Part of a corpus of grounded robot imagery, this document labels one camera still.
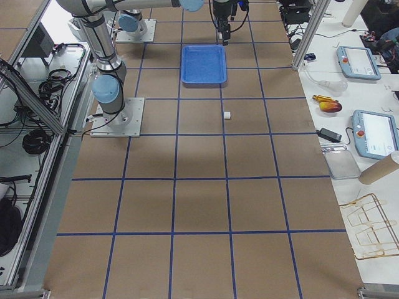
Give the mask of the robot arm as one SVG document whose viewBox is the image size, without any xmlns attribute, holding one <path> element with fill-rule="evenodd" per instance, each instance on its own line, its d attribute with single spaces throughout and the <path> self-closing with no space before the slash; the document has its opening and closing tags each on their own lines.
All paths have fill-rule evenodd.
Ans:
<svg viewBox="0 0 399 299">
<path fill-rule="evenodd" d="M 122 31 L 135 37 L 144 35 L 148 30 L 141 9 L 119 11 L 118 25 Z"/>
<path fill-rule="evenodd" d="M 63 9 L 77 18 L 83 26 L 90 49 L 97 59 L 101 74 L 114 73 L 121 80 L 126 66 L 118 57 L 103 13 L 164 7 L 181 7 L 189 12 L 200 10 L 203 1 L 58 1 Z"/>
</svg>

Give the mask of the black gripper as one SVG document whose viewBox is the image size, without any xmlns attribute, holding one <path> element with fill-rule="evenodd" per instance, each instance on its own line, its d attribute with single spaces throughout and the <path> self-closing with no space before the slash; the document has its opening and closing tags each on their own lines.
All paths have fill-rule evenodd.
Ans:
<svg viewBox="0 0 399 299">
<path fill-rule="evenodd" d="M 228 45 L 230 40 L 231 26 L 229 17 L 233 13 L 234 4 L 235 1 L 212 1 L 212 13 L 217 30 L 222 31 L 221 40 L 223 46 Z"/>
</svg>

